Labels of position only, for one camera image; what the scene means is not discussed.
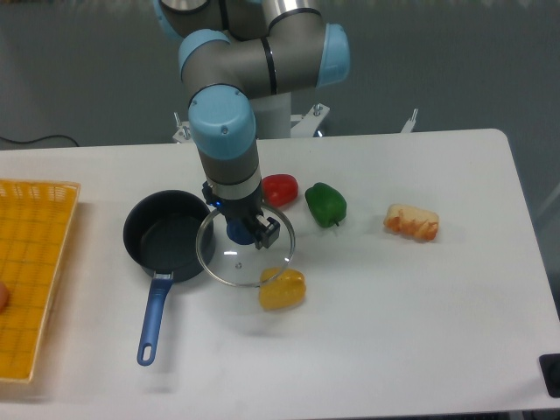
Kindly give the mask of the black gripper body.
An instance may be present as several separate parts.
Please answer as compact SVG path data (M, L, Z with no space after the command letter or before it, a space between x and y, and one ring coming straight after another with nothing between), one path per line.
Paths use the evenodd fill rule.
M249 195L239 199L227 199L224 195L216 194L208 181L203 183L202 193L206 203L215 207L227 221L240 221L252 235L266 230L268 222L263 218L262 182Z

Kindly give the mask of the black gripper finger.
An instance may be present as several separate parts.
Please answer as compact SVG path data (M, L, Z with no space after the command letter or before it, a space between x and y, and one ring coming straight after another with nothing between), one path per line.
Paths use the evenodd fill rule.
M257 249L269 249L278 239L280 233L280 223L264 215L256 216L255 247Z

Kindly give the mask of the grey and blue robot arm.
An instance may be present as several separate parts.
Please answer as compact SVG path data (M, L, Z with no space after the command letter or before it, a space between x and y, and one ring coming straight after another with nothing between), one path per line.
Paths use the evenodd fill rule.
M156 1L161 26L180 39L178 72L190 132L206 174L203 194L258 248L278 238L263 215L252 101L343 81L350 71L344 29L315 1Z

